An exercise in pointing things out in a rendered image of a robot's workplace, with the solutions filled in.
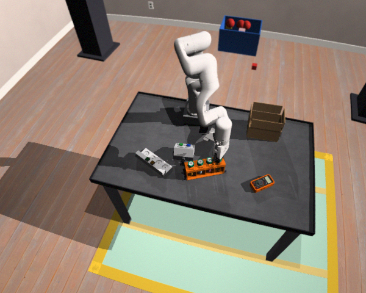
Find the orange pocket multimeter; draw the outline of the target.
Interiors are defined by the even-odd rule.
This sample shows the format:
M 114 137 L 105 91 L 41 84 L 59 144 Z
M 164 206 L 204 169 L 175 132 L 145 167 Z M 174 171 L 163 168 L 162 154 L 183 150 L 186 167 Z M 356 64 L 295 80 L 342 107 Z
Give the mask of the orange pocket multimeter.
M 255 180 L 251 181 L 249 185 L 251 186 L 252 190 L 255 193 L 257 193 L 257 192 L 259 192 L 261 190 L 264 190 L 264 189 L 266 189 L 270 186 L 273 186 L 274 183 L 275 182 L 272 179 L 272 177 L 269 174 L 267 174 L 265 176 L 262 176 L 260 178 L 257 178 Z

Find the orange tube holder plate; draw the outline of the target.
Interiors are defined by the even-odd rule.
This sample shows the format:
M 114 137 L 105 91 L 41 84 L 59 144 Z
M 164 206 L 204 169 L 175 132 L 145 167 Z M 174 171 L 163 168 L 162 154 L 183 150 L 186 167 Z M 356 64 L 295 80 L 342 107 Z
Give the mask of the orange tube holder plate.
M 198 161 L 198 160 L 197 160 Z M 185 168 L 185 174 L 187 177 L 187 180 L 191 179 L 197 179 L 197 178 L 203 178 L 207 176 L 213 176 L 213 175 L 219 175 L 223 174 L 225 170 L 225 161 L 224 158 L 222 158 L 222 161 L 220 163 L 216 163 L 213 161 L 212 164 L 207 164 L 207 159 L 203 159 L 204 163 L 201 166 L 198 166 L 197 161 L 194 161 L 194 167 L 188 167 L 188 162 L 184 163 Z M 219 170 L 216 170 L 215 168 L 220 167 Z M 212 169 L 211 172 L 207 172 L 206 170 Z M 201 174 L 198 173 L 198 171 L 203 171 Z M 194 172 L 193 175 L 189 175 L 189 173 Z

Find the brown cardboard box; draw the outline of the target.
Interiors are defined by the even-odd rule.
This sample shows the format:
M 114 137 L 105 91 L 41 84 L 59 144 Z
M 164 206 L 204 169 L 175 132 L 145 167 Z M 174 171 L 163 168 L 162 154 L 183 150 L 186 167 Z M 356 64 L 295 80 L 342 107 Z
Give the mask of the brown cardboard box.
M 282 107 L 254 102 L 252 108 L 251 104 L 246 137 L 278 142 L 285 125 L 285 108 L 280 114 Z

